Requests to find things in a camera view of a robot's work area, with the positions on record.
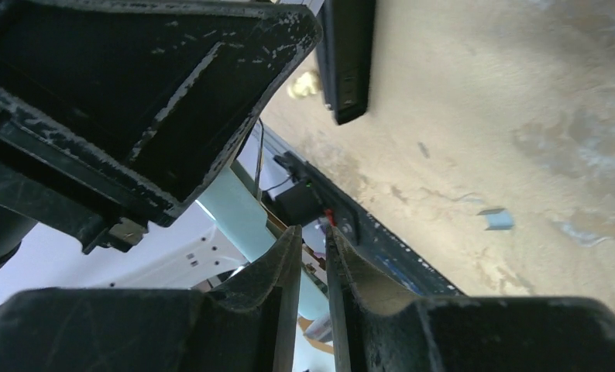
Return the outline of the light blue stapler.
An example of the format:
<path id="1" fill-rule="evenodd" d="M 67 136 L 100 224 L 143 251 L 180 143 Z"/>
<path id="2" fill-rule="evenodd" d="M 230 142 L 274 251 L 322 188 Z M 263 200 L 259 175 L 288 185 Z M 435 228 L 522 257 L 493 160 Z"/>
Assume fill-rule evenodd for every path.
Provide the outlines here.
<path id="1" fill-rule="evenodd" d="M 267 213 L 229 168 L 219 173 L 198 202 L 249 262 L 260 258 L 277 240 L 266 227 Z M 326 295 L 305 273 L 301 273 L 298 313 L 310 320 L 329 313 Z"/>

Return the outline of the black stapler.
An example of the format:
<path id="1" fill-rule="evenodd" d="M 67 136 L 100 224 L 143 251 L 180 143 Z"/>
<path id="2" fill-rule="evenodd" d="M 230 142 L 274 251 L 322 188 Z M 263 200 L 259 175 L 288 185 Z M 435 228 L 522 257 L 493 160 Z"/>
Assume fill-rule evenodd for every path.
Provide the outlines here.
<path id="1" fill-rule="evenodd" d="M 316 49 L 324 101 L 337 124 L 367 112 L 373 59 L 376 0 L 325 0 Z"/>

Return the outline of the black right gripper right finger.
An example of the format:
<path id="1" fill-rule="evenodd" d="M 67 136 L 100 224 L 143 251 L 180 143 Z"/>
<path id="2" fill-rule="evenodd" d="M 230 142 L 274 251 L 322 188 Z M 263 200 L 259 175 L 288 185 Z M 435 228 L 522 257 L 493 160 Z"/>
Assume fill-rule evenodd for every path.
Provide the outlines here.
<path id="1" fill-rule="evenodd" d="M 338 371 L 615 371 L 615 315 L 591 298 L 420 296 L 329 227 Z"/>

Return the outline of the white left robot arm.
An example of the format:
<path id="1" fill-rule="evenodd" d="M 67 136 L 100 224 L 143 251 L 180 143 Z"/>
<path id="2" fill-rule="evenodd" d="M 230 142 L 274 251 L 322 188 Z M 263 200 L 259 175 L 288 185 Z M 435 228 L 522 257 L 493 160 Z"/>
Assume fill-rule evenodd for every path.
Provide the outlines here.
<path id="1" fill-rule="evenodd" d="M 240 265 L 197 199 L 320 39 L 306 5 L 0 1 L 0 302 Z"/>

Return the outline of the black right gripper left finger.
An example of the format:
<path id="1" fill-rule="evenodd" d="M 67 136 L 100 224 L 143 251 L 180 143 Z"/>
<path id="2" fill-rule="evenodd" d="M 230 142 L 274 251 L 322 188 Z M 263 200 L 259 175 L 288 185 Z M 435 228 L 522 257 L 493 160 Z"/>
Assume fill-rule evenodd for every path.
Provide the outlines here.
<path id="1" fill-rule="evenodd" d="M 203 293 L 24 291 L 0 306 L 0 371 L 289 371 L 301 228 Z"/>

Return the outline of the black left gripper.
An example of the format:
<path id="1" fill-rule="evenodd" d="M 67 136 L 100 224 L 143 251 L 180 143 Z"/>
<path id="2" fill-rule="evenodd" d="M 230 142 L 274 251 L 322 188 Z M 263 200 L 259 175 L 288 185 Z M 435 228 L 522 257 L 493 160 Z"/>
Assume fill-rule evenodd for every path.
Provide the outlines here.
<path id="1" fill-rule="evenodd" d="M 0 208 L 123 253 L 214 180 L 321 39 L 303 5 L 0 1 Z"/>

